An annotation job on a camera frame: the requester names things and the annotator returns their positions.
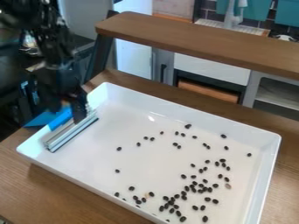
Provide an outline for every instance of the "white plastic tray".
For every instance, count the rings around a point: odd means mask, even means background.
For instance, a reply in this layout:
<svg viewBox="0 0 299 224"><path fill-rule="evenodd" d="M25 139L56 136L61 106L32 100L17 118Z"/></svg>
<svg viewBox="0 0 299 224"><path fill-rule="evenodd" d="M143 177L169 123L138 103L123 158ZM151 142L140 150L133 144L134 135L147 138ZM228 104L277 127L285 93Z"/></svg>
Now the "white plastic tray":
<svg viewBox="0 0 299 224"><path fill-rule="evenodd" d="M100 120L60 150L51 153L44 149L41 138L50 131L45 126L17 151L33 163L155 223L167 223L167 219L181 223L175 214L159 212L165 204L162 197L180 193L193 180L202 183L202 179L208 179L209 185L219 184L219 188L213 193L189 193L187 201L177 199L179 211L187 217L185 223L202 223L204 215L211 224L259 222L280 136L109 83L97 87L88 100ZM190 129L184 127L187 123L192 124ZM186 137L175 136L175 131L184 132ZM155 141L143 137L154 137ZM174 142L182 149L174 147ZM226 159L231 171L214 165L221 158ZM205 164L206 159L212 162ZM199 174L198 169L204 166L209 170ZM225 188L223 179L218 179L220 173L230 179L231 190ZM188 178L181 179L181 174ZM130 186L136 188L134 192L128 190ZM155 197L149 197L141 208L136 207L133 195L148 197L149 192ZM205 202L204 197L217 199L219 204ZM194 211L193 205L206 205L206 210Z"/></svg>

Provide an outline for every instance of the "wall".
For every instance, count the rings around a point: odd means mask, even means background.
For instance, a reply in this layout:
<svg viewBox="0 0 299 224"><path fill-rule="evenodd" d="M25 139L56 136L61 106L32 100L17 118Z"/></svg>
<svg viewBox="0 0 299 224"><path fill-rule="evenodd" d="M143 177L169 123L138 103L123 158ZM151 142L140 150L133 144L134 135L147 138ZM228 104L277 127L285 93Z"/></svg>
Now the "wall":
<svg viewBox="0 0 299 224"><path fill-rule="evenodd" d="M153 13L192 19L194 0L153 0Z"/></svg>

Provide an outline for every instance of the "white surface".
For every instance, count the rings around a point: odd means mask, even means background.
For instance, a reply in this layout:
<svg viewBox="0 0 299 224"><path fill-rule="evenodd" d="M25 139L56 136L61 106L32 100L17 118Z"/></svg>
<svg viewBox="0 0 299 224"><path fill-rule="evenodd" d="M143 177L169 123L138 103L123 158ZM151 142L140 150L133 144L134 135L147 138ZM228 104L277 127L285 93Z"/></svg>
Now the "white surface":
<svg viewBox="0 0 299 224"><path fill-rule="evenodd" d="M185 223L201 223L203 215L210 218L211 224L259 222L280 136L109 83L96 88L88 100L92 108L97 108L100 120L56 153L45 150L40 141L49 132L47 127L17 151L33 163L155 223L167 223L166 219L181 223L175 214L158 211L165 203L162 197L180 193L192 180L200 183L202 178L218 183L219 189L212 194L189 193L187 201L178 199L179 210L188 217ZM187 123L192 124L190 129L184 128ZM175 131L184 132L186 137L175 136ZM156 140L145 141L144 136ZM173 142L181 144L182 149L176 149ZM227 160L231 171L215 167L214 161L220 158ZM212 163L206 165L206 159ZM198 168L204 166L209 170L200 175ZM198 178L181 179L182 173L196 174ZM231 179L231 190L225 189L223 180L217 178L219 173ZM136 190L128 191L129 186ZM115 192L121 194L120 199L113 196ZM154 192L156 197L149 198L141 209L135 207L132 196L143 197L148 192ZM205 203L206 196L219 200L219 204ZM205 212L191 209L203 204L207 205Z"/></svg>
<svg viewBox="0 0 299 224"><path fill-rule="evenodd" d="M59 0L61 14L71 31L82 37L96 39L94 26L106 19L113 0Z"/></svg>
<svg viewBox="0 0 299 224"><path fill-rule="evenodd" d="M123 0L114 5L115 11L133 11L152 14L152 0ZM117 69L125 73L150 79L151 47L139 45L122 39L116 40Z"/></svg>
<svg viewBox="0 0 299 224"><path fill-rule="evenodd" d="M250 75L250 70L246 68L229 66L180 53L175 53L174 68L216 80L232 82L241 86L247 85Z"/></svg>

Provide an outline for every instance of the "wooden countertop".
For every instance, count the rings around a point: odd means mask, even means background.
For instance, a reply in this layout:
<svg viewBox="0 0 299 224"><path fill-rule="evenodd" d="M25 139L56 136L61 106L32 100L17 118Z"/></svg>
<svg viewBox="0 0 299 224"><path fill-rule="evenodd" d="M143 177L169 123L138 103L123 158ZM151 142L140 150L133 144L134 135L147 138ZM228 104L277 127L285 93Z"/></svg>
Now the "wooden countertop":
<svg viewBox="0 0 299 224"><path fill-rule="evenodd" d="M124 12L96 25L99 34L299 80L299 45L167 18Z"/></svg>
<svg viewBox="0 0 299 224"><path fill-rule="evenodd" d="M261 223L298 223L299 122L115 70L97 75L86 89L105 81L280 134L282 147ZM15 224L151 223L18 155L16 147L35 131L20 129L0 143L0 215Z"/></svg>

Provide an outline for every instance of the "wooden table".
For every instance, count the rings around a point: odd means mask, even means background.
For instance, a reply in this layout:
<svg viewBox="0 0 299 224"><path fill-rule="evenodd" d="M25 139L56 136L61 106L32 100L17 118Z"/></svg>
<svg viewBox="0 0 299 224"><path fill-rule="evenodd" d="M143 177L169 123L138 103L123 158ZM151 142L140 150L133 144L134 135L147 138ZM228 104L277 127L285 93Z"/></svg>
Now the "wooden table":
<svg viewBox="0 0 299 224"><path fill-rule="evenodd" d="M280 134L282 147L261 223L299 222L299 122L115 70L104 71L85 88L104 81ZM0 143L0 215L15 224L151 223L18 155L16 147L35 132L20 129Z"/></svg>

